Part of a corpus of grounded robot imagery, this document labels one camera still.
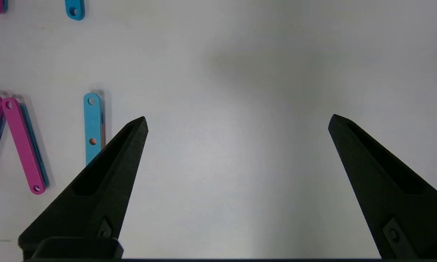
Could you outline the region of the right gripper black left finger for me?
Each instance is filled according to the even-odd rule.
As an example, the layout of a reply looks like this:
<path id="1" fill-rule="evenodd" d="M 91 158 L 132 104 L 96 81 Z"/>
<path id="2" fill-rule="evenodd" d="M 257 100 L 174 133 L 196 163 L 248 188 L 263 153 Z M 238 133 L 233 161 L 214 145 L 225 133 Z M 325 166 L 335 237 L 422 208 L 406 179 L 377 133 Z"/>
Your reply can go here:
<path id="1" fill-rule="evenodd" d="M 118 238 L 135 183 L 148 127 L 126 124 L 22 232 L 24 260 L 120 260 Z"/>

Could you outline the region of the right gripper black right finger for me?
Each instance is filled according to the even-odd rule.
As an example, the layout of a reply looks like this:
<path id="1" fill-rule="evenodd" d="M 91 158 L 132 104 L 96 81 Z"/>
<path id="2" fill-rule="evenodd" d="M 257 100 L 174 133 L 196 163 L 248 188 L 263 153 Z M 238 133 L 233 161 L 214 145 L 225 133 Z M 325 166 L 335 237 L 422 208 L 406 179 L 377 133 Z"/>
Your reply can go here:
<path id="1" fill-rule="evenodd" d="M 437 260 L 437 190 L 350 119 L 328 131 L 380 257 Z"/>

